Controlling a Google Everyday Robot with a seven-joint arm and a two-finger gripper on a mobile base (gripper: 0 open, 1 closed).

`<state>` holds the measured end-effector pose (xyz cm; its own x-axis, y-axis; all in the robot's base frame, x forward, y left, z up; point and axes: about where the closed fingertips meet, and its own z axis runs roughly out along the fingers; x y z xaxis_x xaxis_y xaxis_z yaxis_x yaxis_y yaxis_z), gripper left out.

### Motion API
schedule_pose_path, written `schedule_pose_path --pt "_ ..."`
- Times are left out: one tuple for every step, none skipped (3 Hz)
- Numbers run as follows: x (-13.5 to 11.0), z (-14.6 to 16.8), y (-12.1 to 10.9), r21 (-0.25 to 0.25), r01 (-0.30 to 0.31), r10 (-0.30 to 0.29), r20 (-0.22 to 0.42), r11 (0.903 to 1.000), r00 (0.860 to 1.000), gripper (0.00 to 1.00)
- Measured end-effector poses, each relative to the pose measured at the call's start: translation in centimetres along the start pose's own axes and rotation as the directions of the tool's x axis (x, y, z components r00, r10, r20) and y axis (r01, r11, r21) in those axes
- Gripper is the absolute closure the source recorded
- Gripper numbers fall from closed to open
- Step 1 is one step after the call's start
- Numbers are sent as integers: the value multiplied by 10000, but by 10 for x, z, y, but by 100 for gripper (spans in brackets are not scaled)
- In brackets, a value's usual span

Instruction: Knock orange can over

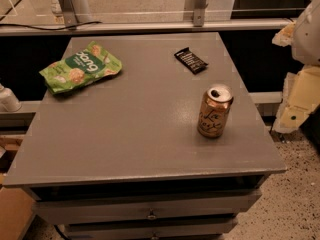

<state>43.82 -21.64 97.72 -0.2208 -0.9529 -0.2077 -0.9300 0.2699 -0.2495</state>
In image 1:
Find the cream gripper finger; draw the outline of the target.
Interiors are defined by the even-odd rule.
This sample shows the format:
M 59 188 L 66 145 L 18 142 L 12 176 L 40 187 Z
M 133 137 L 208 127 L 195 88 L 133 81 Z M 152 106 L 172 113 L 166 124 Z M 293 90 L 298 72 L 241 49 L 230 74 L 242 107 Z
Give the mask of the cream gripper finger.
M 278 33 L 275 34 L 272 39 L 272 43 L 281 47 L 290 45 L 292 43 L 295 25 L 295 22 L 291 22 L 287 26 L 282 28 Z
M 297 74 L 288 73 L 273 130 L 278 133 L 297 130 L 319 106 L 320 67 L 304 66 Z

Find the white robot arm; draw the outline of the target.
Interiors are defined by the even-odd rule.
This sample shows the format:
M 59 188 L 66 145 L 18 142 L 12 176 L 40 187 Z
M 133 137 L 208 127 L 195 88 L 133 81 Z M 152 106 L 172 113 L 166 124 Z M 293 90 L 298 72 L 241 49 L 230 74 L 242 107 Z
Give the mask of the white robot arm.
M 312 0 L 298 19 L 272 39 L 278 46 L 290 46 L 294 60 L 303 68 L 285 78 L 282 103 L 273 130 L 297 130 L 320 106 L 320 0 Z

